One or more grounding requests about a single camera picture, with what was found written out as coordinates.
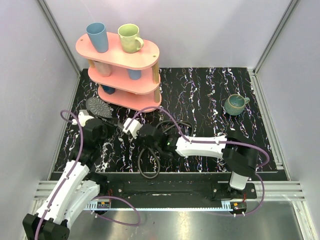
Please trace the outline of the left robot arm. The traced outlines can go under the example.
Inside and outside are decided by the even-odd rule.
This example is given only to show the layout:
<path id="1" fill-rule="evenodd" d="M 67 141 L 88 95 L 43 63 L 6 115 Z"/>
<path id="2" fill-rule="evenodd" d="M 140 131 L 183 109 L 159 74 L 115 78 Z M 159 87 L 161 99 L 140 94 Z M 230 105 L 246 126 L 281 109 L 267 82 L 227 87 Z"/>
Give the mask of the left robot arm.
<path id="1" fill-rule="evenodd" d="M 95 197 L 108 193 L 108 178 L 91 169 L 105 140 L 116 127 L 109 121 L 81 121 L 82 135 L 76 141 L 63 174 L 35 214 L 28 213 L 22 225 L 29 240 L 66 240 L 73 223 Z"/>

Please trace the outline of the grey shower head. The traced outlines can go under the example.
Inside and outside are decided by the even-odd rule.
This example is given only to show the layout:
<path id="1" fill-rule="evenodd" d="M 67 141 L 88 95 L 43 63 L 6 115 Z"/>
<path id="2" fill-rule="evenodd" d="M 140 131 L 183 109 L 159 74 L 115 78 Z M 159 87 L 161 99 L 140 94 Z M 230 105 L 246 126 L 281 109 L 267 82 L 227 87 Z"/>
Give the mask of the grey shower head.
<path id="1" fill-rule="evenodd" d="M 118 118 L 112 116 L 113 109 L 103 100 L 90 97 L 85 102 L 86 110 L 95 118 L 102 120 L 109 127 L 124 129 Z"/>

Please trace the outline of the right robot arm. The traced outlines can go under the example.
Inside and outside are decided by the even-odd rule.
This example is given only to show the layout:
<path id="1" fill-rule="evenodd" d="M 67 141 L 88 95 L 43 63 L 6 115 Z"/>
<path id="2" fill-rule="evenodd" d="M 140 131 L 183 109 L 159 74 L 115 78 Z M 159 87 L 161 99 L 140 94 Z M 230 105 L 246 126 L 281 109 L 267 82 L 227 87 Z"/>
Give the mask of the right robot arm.
<path id="1" fill-rule="evenodd" d="M 248 180 L 256 173 L 260 149 L 241 142 L 233 133 L 216 137 L 178 136 L 145 124 L 135 131 L 135 138 L 143 147 L 165 158 L 199 156 L 224 160 L 231 169 L 227 192 L 235 199 L 244 194 Z"/>

